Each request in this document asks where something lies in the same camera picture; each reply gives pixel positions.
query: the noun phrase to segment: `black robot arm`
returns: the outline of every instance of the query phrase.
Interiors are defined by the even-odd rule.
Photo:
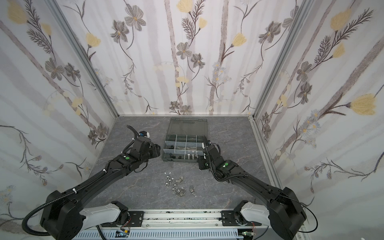
[[[269,211],[268,218],[273,230],[284,240],[293,239],[307,218],[295,193],[287,187],[281,190],[266,184],[247,173],[237,163],[224,160],[216,147],[210,144],[205,137],[203,139],[204,157],[199,158],[199,169],[210,168],[216,180],[237,185],[252,196],[259,198]],[[244,220],[240,209],[246,203],[247,201],[243,201],[235,208],[236,219],[239,223]]]
[[[147,165],[149,159],[160,155],[160,146],[151,142],[151,139],[147,137],[149,136],[147,132],[143,131],[139,134],[131,126],[127,127],[134,132],[135,138],[121,154],[108,161],[102,171],[74,188],[62,193],[59,191],[52,192],[47,197],[45,204],[25,217],[22,223],[23,230],[32,235],[52,235],[57,240],[72,239],[83,229],[83,222],[86,221],[87,217],[86,212],[82,212],[82,210],[89,201],[115,181],[138,169],[142,163]],[[125,206],[118,202],[112,203],[119,209],[118,214],[127,214]],[[37,232],[27,226],[28,219],[41,209],[44,210],[40,225],[47,232]]]

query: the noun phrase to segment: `gray marble surface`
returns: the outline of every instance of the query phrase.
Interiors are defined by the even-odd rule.
[[[170,118],[118,117],[92,175],[101,171],[105,163],[120,154],[131,141],[133,135],[126,127],[127,124],[137,131],[149,132],[152,142],[163,147]],[[269,183],[247,117],[201,118],[208,119],[208,139],[220,145],[224,159],[237,162],[253,176]],[[178,184],[179,187],[187,189],[183,197],[177,197],[172,193],[171,187],[165,187],[167,175],[175,179],[184,177],[183,182]],[[195,187],[196,195],[188,191],[190,185]],[[255,198],[240,187],[217,182],[208,170],[200,171],[197,163],[163,162],[160,156],[150,159],[144,171],[132,172],[113,183],[87,207],[105,205],[114,200],[120,201],[130,209],[231,209],[241,200],[254,201]]]

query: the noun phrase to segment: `slotted metal panel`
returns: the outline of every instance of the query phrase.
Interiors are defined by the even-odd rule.
[[[189,239],[239,239],[237,229],[143,229],[131,230],[127,237],[115,237],[116,230],[102,230],[106,239],[118,240],[189,240]],[[74,240],[99,240],[101,239],[97,230],[84,230],[76,235]]]

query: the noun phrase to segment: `black cable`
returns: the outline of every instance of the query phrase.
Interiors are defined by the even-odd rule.
[[[101,239],[102,239],[102,240],[107,240],[107,239],[105,238],[103,232],[101,231],[100,226],[99,226],[99,225],[96,225],[96,227],[97,227],[97,231],[98,231],[99,234],[100,234]]]
[[[228,179],[233,178],[233,177],[248,177],[248,175],[245,175],[245,174],[235,174],[235,175],[231,175],[231,176],[228,176],[228,177],[225,177],[225,178],[222,178],[222,179],[218,178],[217,175],[216,175],[215,169],[212,167],[211,157],[210,157],[210,154],[209,154],[208,149],[207,149],[208,140],[207,140],[207,138],[204,135],[203,135],[203,144],[204,144],[204,149],[205,149],[205,151],[207,153],[208,162],[209,162],[209,168],[211,168],[212,175],[214,176],[214,178],[218,182],[225,182]]]
[[[290,198],[290,197],[286,197],[286,196],[277,194],[277,193],[275,193],[275,192],[271,192],[271,193],[276,194],[277,197],[278,197],[278,196],[281,196],[281,197],[285,197],[285,198],[291,199],[291,200],[297,202],[298,204],[300,204],[301,206],[305,207],[306,209],[308,209],[308,211],[310,211],[310,212],[312,213],[312,215],[314,216],[314,219],[316,220],[316,227],[315,227],[313,230],[308,231],[308,232],[303,232],[303,231],[298,231],[298,232],[302,232],[302,233],[310,233],[310,232],[314,232],[314,231],[316,231],[317,227],[319,226],[319,222],[317,221],[316,215],[315,215],[309,208],[307,208],[307,207],[306,207],[304,204],[302,204],[301,202],[296,201],[296,200],[294,200],[294,199],[292,199],[292,198]]]
[[[260,238],[261,236],[263,236],[263,235],[267,232],[268,228],[269,228],[269,226],[266,227],[266,230],[263,232],[263,234],[261,234],[260,236],[258,236],[258,237],[255,238],[254,240],[256,240],[256,239]]]
[[[141,165],[141,164],[140,164]],[[146,162],[146,164],[145,164],[145,167],[144,168],[146,168],[148,166],[148,162]],[[141,169],[139,172],[141,172],[141,171],[143,171],[144,170],[144,168],[143,169]],[[136,170],[133,170],[134,172],[136,172]]]
[[[76,192],[79,191],[79,190],[83,190],[84,188],[90,186],[91,184],[95,183],[96,181],[98,181],[100,178],[102,178],[107,172],[106,171],[102,171],[101,174],[99,175],[96,175],[95,178],[91,181],[89,181],[88,183],[84,184],[83,186],[79,187],[78,189],[76,189]],[[61,195],[60,197],[57,197],[49,202],[46,202],[45,204],[43,205],[40,205],[39,207],[33,209],[30,213],[28,213],[25,218],[23,219],[22,221],[22,229],[28,233],[28,234],[31,234],[31,235],[35,235],[35,236],[50,236],[50,234],[48,232],[39,232],[39,231],[35,231],[35,230],[32,230],[29,226],[28,226],[28,220],[35,214],[37,213],[38,211],[44,209],[45,207],[49,206],[49,205],[52,205],[53,203],[61,200],[61,199],[64,199],[66,197],[69,197],[70,195],[73,195],[76,193],[75,191],[72,191],[72,192],[69,192],[69,193],[66,193],[64,195]]]
[[[216,145],[216,147],[218,149],[218,154],[221,155],[221,148],[220,148],[220,146],[217,143],[213,143],[213,142],[211,142],[211,144]]]
[[[128,151],[128,148],[133,144],[135,139],[139,136],[139,133],[132,126],[127,125],[127,128],[129,128],[133,132],[134,137],[132,141],[124,148],[124,150],[122,151],[123,153],[126,153]]]

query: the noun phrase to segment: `floral wallpaper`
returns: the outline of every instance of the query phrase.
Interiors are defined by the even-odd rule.
[[[301,1],[58,0],[119,114],[253,114]]]
[[[21,239],[27,213],[89,176],[115,117],[44,2],[0,6],[0,234]]]
[[[257,116],[282,184],[319,220],[314,240],[382,238],[383,9],[316,0]]]

